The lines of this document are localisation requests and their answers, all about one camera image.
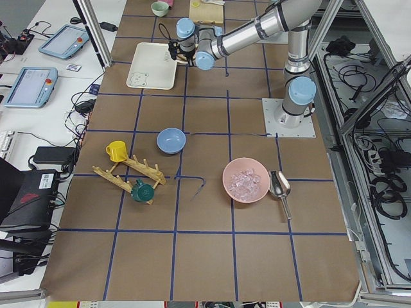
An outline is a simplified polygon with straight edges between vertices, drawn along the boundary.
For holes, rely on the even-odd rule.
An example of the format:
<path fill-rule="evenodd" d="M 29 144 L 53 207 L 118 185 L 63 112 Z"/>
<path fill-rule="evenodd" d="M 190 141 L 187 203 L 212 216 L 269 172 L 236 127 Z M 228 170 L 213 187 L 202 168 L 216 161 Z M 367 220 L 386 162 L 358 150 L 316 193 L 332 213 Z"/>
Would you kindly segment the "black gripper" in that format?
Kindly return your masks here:
<path fill-rule="evenodd" d="M 168 42 L 168 51 L 173 60 L 177 55 L 184 55 L 188 59 L 190 67 L 195 67 L 195 41 L 194 40 L 171 40 Z"/>

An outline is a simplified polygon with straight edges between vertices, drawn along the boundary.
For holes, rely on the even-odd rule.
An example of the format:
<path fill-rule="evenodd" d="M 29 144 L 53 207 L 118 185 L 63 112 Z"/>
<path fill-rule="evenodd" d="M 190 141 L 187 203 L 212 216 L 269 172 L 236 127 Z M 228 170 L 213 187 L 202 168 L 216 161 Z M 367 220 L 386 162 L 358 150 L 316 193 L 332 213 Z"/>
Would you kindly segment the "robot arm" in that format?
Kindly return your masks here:
<path fill-rule="evenodd" d="M 320 1 L 276 1 L 264 13 L 228 33 L 217 26 L 199 26 L 189 18 L 182 18 L 176 25 L 177 38 L 168 40 L 168 51 L 172 59 L 182 55 L 190 66 L 208 71 L 223 57 L 278 33 L 287 33 L 286 92 L 274 111 L 274 119 L 284 128 L 296 128 L 317 91 L 308 76 L 308 40 L 310 20 L 320 5 Z"/>

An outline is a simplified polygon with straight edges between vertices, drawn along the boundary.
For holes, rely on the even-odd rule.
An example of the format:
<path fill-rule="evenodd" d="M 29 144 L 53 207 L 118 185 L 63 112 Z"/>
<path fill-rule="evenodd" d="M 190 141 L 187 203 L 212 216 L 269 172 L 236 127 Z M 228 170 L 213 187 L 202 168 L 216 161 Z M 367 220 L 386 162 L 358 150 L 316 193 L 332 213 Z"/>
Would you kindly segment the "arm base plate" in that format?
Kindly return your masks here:
<path fill-rule="evenodd" d="M 258 44 L 288 44 L 288 32 L 276 33 L 264 40 L 259 40 Z"/>
<path fill-rule="evenodd" d="M 316 138 L 310 108 L 306 107 L 303 115 L 288 118 L 277 117 L 276 111 L 282 107 L 283 99 L 263 98 L 263 116 L 268 137 Z"/>

